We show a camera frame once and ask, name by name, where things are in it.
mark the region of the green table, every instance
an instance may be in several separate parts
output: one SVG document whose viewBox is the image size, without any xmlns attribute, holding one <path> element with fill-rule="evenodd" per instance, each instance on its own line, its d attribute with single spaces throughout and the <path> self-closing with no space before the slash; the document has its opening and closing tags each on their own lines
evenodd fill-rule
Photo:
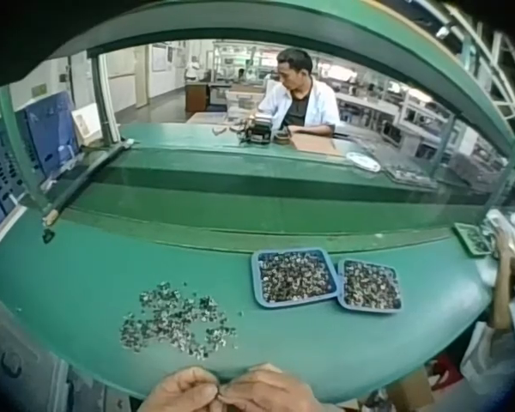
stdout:
<svg viewBox="0 0 515 412">
<path fill-rule="evenodd" d="M 193 152 L 229 154 L 231 156 L 222 156 L 227 170 L 232 170 L 233 162 L 238 159 L 237 155 L 243 155 L 245 157 L 244 167 L 265 167 L 270 175 L 276 177 L 303 176 L 304 179 L 319 181 L 333 181 L 334 179 L 337 182 L 398 188 L 408 191 L 428 191 L 420 187 L 400 185 L 387 178 L 383 173 L 362 171 L 353 167 L 344 157 L 302 152 L 291 145 L 274 143 L 267 146 L 250 143 L 240 144 L 237 135 L 230 130 L 215 136 L 212 130 L 220 128 L 220 126 L 209 124 L 125 124 L 120 127 L 120 133 L 122 137 L 134 139 L 137 142 L 136 148 L 141 149 L 190 150 Z M 366 153 L 361 146 L 348 140 L 332 139 L 332 142 L 343 155 L 348 152 Z M 253 163 L 247 160 L 253 156 L 258 156 Z M 294 167 L 296 164 L 293 162 L 274 162 L 275 159 L 299 162 L 297 167 Z M 290 167 L 283 167 L 283 164 L 289 164 Z"/>
<path fill-rule="evenodd" d="M 138 308 L 141 291 L 161 281 L 177 288 L 187 282 L 190 292 L 212 295 L 238 329 L 238 350 L 224 348 L 204 367 L 231 379 L 247 367 L 273 362 L 332 402 L 419 367 L 490 300 L 475 262 L 453 236 L 350 255 L 398 270 L 403 311 L 373 316 L 344 311 L 334 300 L 261 308 L 253 298 L 248 253 L 157 245 L 66 220 L 59 220 L 55 239 L 45 245 L 41 230 L 40 216 L 29 210 L 5 236 L 0 299 L 59 356 L 139 397 L 165 374 L 199 363 L 167 343 L 140 354 L 119 343 L 123 316 Z"/>
</svg>

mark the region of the blue tray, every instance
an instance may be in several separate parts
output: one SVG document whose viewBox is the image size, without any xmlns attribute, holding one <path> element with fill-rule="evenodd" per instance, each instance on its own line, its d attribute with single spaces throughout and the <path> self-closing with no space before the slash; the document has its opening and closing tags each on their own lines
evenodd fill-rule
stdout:
<svg viewBox="0 0 515 412">
<path fill-rule="evenodd" d="M 320 253 L 324 263 L 326 264 L 326 268 L 328 268 L 329 274 L 329 282 L 333 287 L 332 292 L 328 294 L 323 294 L 320 296 L 313 296 L 312 298 L 301 299 L 301 300 L 286 300 L 283 302 L 268 302 L 264 299 L 264 291 L 262 289 L 261 282 L 261 270 L 259 268 L 259 258 L 266 254 L 274 254 L 278 255 L 280 253 L 288 253 L 291 251 L 315 251 Z M 295 249 L 283 249 L 283 250 L 265 250 L 265 251 L 256 251 L 251 255 L 251 273 L 253 277 L 254 284 L 254 295 L 256 297 L 257 302 L 264 307 L 268 308 L 276 308 L 276 307 L 286 307 L 286 306 L 297 306 L 297 305 L 305 305 L 306 303 L 319 302 L 321 300 L 327 300 L 331 298 L 335 298 L 338 295 L 339 291 L 339 283 L 336 275 L 336 269 L 334 268 L 334 264 L 330 260 L 328 253 L 319 247 L 306 247 L 306 248 L 295 248 Z"/>
<path fill-rule="evenodd" d="M 394 309 L 378 309 L 378 308 L 370 307 L 370 306 L 348 305 L 345 302 L 345 263 L 346 262 L 356 262 L 359 264 L 371 264 L 374 266 L 379 266 L 382 268 L 386 268 L 388 270 L 392 270 L 393 273 L 395 274 L 395 278 L 397 279 L 397 290 L 398 290 L 398 294 L 399 294 L 399 299 L 401 300 L 401 307 L 399 307 L 397 309 L 395 309 L 395 308 Z M 344 308 L 349 309 L 351 311 L 373 312 L 373 313 L 397 313 L 397 312 L 402 311 L 402 309 L 403 309 L 403 294 L 401 292 L 401 283 L 399 281 L 397 271 L 394 268 L 392 268 L 391 266 L 386 266 L 384 264 L 376 264 L 374 262 L 366 262 L 364 260 L 346 258 L 346 259 L 342 259 L 338 262 L 337 272 L 338 272 L 338 276 L 339 276 L 338 281 L 340 284 L 340 293 L 337 296 L 337 301 Z"/>
</svg>

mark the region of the man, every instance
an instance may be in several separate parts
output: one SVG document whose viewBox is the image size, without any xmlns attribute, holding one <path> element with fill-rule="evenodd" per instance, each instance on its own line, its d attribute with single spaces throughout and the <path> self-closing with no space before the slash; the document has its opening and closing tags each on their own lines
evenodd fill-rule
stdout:
<svg viewBox="0 0 515 412">
<path fill-rule="evenodd" d="M 227 385 L 199 367 L 191 367 L 160 382 L 139 412 L 222 412 L 232 405 L 246 412 L 343 412 L 321 404 L 308 385 L 272 365 L 252 368 Z"/>
<path fill-rule="evenodd" d="M 500 266 L 487 323 L 478 322 L 461 364 L 462 375 L 481 399 L 501 399 L 515 381 L 515 256 L 507 235 L 496 236 Z"/>
<path fill-rule="evenodd" d="M 200 64 L 198 63 L 197 56 L 191 56 L 191 61 L 187 64 L 185 69 L 185 80 L 188 82 L 195 82 L 198 78 L 198 71 Z"/>
<path fill-rule="evenodd" d="M 340 121 L 336 94 L 312 78 L 312 60 L 306 51 L 286 49 L 276 57 L 281 83 L 258 107 L 273 117 L 273 130 L 288 127 L 291 133 L 332 136 Z"/>
</svg>

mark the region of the green tray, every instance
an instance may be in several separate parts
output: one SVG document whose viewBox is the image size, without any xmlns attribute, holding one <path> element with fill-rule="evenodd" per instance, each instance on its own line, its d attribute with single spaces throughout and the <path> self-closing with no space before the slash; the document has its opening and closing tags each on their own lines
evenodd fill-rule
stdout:
<svg viewBox="0 0 515 412">
<path fill-rule="evenodd" d="M 456 230 L 457 235 L 472 256 L 486 256 L 492 253 L 492 247 L 482 235 L 479 227 L 465 223 L 454 223 L 454 230 Z M 477 242 L 482 243 L 482 247 L 476 245 Z"/>
</svg>

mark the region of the green workbench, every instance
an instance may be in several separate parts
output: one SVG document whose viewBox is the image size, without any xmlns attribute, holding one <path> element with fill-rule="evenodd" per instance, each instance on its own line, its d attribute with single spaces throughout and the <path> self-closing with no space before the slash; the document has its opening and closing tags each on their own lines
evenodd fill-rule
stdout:
<svg viewBox="0 0 515 412">
<path fill-rule="evenodd" d="M 251 289 L 250 253 L 158 245 L 61 219 L 45 245 L 29 209 L 0 244 L 0 299 L 32 335 L 97 379 L 145 396 L 165 374 L 202 363 L 221 379 L 273 362 L 342 401 L 402 377 L 435 356 L 484 310 L 489 292 L 475 262 L 453 236 L 383 251 L 354 253 L 397 268 L 403 311 L 374 316 L 334 300 L 265 310 Z M 118 328 L 138 295 L 162 281 L 213 296 L 238 330 L 238 349 L 204 362 L 167 343 L 135 354 Z"/>
<path fill-rule="evenodd" d="M 486 197 L 440 184 L 394 183 L 343 158 L 239 145 L 201 124 L 128 124 L 136 145 L 98 173 L 72 208 L 187 227 L 251 233 L 376 233 L 482 217 Z M 361 150 L 337 140 L 340 150 Z"/>
</svg>

